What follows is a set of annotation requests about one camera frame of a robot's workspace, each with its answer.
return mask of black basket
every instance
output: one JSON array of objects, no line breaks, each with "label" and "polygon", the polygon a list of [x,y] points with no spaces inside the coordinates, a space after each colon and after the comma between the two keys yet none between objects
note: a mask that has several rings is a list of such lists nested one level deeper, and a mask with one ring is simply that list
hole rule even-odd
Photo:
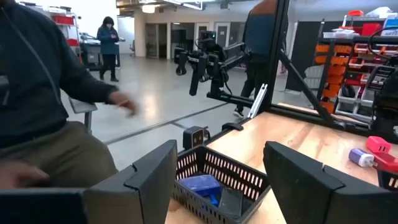
[{"label": "black basket", "polygon": [[380,187],[390,191],[398,191],[398,174],[393,174],[384,170],[378,170],[377,177],[379,179]]},{"label": "black basket", "polygon": [[[201,174],[211,174],[223,187],[236,189],[243,193],[240,218],[235,219],[225,215],[210,201],[178,181]],[[268,178],[264,173],[208,147],[197,146],[178,155],[172,197],[205,223],[246,223],[260,207],[270,189]]]}]

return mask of purple object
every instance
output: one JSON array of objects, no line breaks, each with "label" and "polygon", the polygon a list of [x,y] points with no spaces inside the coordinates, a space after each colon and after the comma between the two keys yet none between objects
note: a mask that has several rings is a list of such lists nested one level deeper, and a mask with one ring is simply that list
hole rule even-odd
[{"label": "purple object", "polygon": [[348,158],[355,164],[366,167],[373,164],[374,156],[370,153],[365,152],[362,149],[352,149],[349,152]]},{"label": "purple object", "polygon": [[202,197],[221,193],[220,183],[212,175],[199,175],[180,179],[179,182]]}]

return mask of concrete floor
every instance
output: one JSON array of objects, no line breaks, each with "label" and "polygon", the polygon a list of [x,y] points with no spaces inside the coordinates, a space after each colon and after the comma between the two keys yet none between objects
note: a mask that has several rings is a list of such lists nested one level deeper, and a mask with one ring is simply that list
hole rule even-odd
[{"label": "concrete floor", "polygon": [[[191,71],[184,76],[175,74],[176,65],[165,60],[121,57],[122,68],[117,71],[120,89],[131,95],[140,105],[140,113],[127,118],[119,108],[97,104],[93,113],[92,132],[108,144],[118,169],[150,152],[169,139],[178,141],[182,150],[182,133],[190,126],[208,126],[212,135],[221,131],[221,125],[235,122],[232,115],[235,105],[206,97],[210,82],[201,83],[196,96],[188,94]],[[234,95],[240,94],[246,74],[243,70],[229,72],[228,85]],[[303,95],[286,93],[286,76],[277,77],[272,102],[308,106]],[[83,121],[82,114],[73,114],[63,94],[63,102],[70,120]]]}]

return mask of dark sweater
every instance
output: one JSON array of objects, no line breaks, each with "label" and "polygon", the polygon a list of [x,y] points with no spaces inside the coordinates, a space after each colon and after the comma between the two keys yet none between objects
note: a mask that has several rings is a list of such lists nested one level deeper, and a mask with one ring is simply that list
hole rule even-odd
[{"label": "dark sweater", "polygon": [[[272,35],[274,32],[276,0],[263,0],[250,11],[245,24],[243,42],[248,49],[256,55],[267,59],[271,49]],[[283,27],[286,33],[287,16]]]},{"label": "dark sweater", "polygon": [[119,42],[119,36],[116,29],[107,28],[101,26],[97,32],[97,39],[101,41],[101,54],[105,55],[118,55],[119,54],[119,45],[115,44]]},{"label": "dark sweater", "polygon": [[86,71],[49,18],[7,2],[0,6],[0,74],[9,80],[8,99],[0,104],[0,148],[65,122],[60,89],[85,102],[105,102],[117,90]]}]

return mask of ceiling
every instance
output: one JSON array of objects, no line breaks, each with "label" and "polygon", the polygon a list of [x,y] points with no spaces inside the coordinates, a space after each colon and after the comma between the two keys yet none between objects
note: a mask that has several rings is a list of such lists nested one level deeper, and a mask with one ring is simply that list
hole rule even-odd
[{"label": "ceiling", "polygon": [[[144,1],[151,1],[150,4],[158,4],[161,7],[175,7],[176,5],[163,0],[117,0],[119,8],[121,8],[121,14],[123,12],[131,12],[138,7],[145,4]],[[194,0],[177,0],[192,2]],[[209,4],[221,4],[226,2],[250,2],[251,7],[260,0],[203,0],[206,5]],[[341,12],[346,13],[353,9],[363,10],[365,13],[381,6],[387,6],[393,11],[398,11],[398,0],[290,0],[290,9],[294,10],[294,14],[300,15],[298,17],[311,17],[315,14],[322,16],[324,13]]]}]

